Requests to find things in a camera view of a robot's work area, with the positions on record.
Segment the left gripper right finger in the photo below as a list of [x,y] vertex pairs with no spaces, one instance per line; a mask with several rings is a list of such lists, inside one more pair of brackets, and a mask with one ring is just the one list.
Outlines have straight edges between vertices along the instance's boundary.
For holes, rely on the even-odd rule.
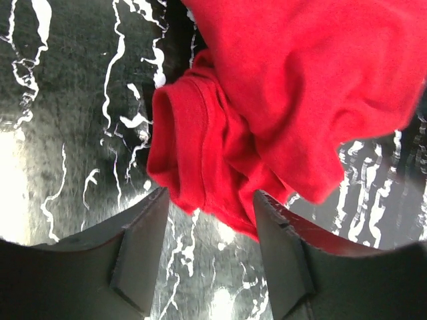
[[254,195],[274,319],[425,319],[426,243],[380,250]]

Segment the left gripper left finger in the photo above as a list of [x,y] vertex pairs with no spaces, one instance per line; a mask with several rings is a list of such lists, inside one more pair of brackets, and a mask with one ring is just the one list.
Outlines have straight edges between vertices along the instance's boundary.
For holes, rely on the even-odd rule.
[[2,319],[144,319],[149,316],[169,195],[135,204],[54,245],[1,242]]

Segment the red t-shirt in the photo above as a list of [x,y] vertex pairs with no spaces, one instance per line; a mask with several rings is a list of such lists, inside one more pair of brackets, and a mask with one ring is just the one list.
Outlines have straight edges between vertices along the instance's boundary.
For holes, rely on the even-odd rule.
[[155,90],[147,173],[184,211],[252,238],[263,190],[320,204],[338,147],[410,122],[426,78],[425,1],[186,1],[207,47]]

